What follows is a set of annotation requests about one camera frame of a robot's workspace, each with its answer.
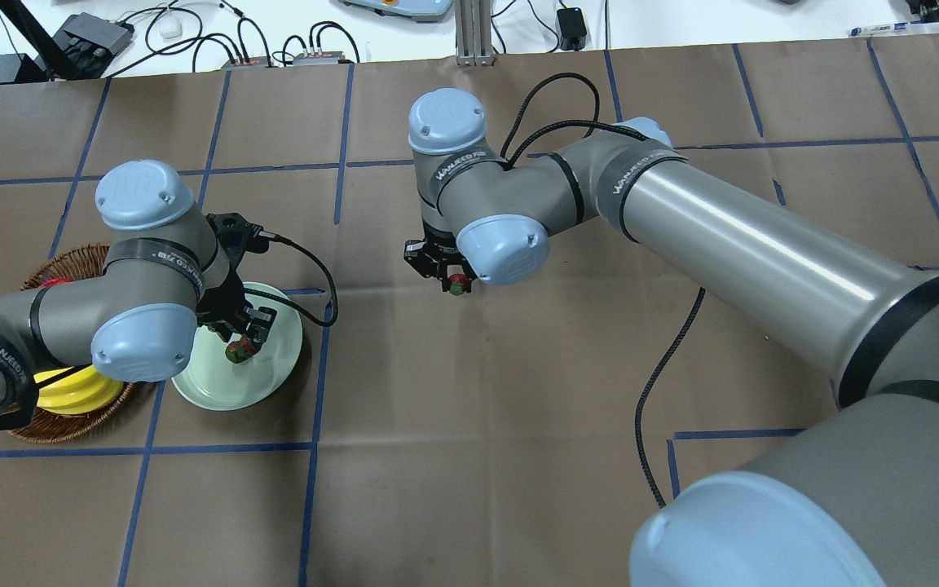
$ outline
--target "black power adapter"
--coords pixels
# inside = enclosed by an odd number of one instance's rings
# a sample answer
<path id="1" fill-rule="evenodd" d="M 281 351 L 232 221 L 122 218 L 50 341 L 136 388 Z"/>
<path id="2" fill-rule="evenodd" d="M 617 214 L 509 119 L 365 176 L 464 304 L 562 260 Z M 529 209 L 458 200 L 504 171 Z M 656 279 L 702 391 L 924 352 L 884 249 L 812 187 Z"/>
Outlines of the black power adapter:
<path id="1" fill-rule="evenodd" d="M 560 28 L 560 49 L 578 51 L 585 46 L 585 16 L 581 8 L 560 8 L 556 11 L 556 24 Z"/>

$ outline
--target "light green plate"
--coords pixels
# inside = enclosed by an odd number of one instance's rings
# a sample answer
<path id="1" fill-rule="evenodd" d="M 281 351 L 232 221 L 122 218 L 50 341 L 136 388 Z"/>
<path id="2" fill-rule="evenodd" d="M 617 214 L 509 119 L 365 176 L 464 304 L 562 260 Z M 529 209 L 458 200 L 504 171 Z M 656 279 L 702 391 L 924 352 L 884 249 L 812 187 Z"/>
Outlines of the light green plate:
<path id="1" fill-rule="evenodd" d="M 245 287 L 284 297 L 280 290 L 263 283 L 246 282 Z M 179 394 L 198 408 L 242 409 L 269 396 L 284 382 L 302 349 L 302 319 L 294 309 L 267 298 L 247 296 L 256 307 L 277 311 L 271 335 L 263 349 L 242 364 L 233 364 L 223 354 L 227 343 L 202 326 L 194 334 L 191 363 L 172 378 Z"/>

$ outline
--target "wicker basket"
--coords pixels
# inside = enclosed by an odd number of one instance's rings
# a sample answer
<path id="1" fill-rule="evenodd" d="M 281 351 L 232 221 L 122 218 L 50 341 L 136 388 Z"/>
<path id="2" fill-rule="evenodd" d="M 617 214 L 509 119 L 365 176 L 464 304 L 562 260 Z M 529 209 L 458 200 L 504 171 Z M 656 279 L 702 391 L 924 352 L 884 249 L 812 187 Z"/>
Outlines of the wicker basket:
<path id="1" fill-rule="evenodd" d="M 108 245 L 83 245 L 77 249 L 68 250 L 53 257 L 48 263 L 42 264 L 27 278 L 21 289 L 36 289 L 42 283 L 54 279 L 67 279 L 79 281 L 92 279 L 101 275 L 100 268 L 108 256 Z M 126 383 L 122 393 L 110 404 L 103 408 L 94 409 L 93 412 L 81 413 L 75 416 L 62 416 L 59 413 L 47 412 L 45 409 L 35 408 L 31 423 L 23 428 L 10 430 L 10 435 L 18 439 L 36 444 L 54 444 L 88 435 L 91 431 L 101 427 L 102 424 L 116 417 L 118 410 L 126 404 L 131 397 L 140 391 L 150 391 L 153 383 Z"/>

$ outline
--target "white plug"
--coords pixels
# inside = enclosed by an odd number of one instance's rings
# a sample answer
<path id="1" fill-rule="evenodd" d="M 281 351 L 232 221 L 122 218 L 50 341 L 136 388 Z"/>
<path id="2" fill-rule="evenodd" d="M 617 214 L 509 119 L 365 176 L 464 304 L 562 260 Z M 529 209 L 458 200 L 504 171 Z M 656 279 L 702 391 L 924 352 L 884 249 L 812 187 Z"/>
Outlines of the white plug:
<path id="1" fill-rule="evenodd" d="M 159 26 L 157 31 L 161 34 L 161 40 L 163 41 L 169 40 L 169 38 L 177 38 L 180 34 L 183 34 L 183 23 L 179 22 L 176 15 L 172 14 L 172 11 L 166 11 L 165 15 L 157 21 L 157 26 Z"/>

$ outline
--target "silver tube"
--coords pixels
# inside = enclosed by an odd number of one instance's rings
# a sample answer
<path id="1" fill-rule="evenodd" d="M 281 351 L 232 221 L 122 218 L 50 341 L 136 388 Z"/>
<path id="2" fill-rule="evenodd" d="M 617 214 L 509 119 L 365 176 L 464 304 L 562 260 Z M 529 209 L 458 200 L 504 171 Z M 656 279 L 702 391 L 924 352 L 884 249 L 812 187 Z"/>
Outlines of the silver tube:
<path id="1" fill-rule="evenodd" d="M 623 217 L 632 238 L 836 382 L 875 321 L 939 275 L 911 271 L 679 161 L 642 174 Z"/>

